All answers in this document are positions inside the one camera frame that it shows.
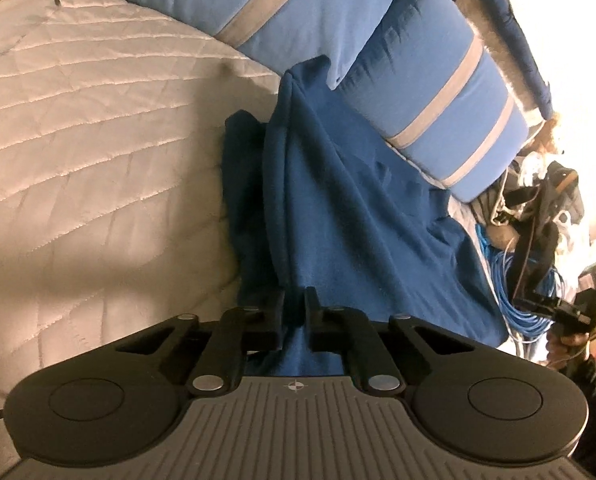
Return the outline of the person's right hand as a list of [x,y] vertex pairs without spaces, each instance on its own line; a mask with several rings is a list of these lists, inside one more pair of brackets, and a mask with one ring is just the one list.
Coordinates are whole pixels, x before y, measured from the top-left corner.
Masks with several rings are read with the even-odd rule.
[[546,366],[551,370],[561,370],[578,354],[586,352],[588,333],[560,335],[553,325],[546,336]]

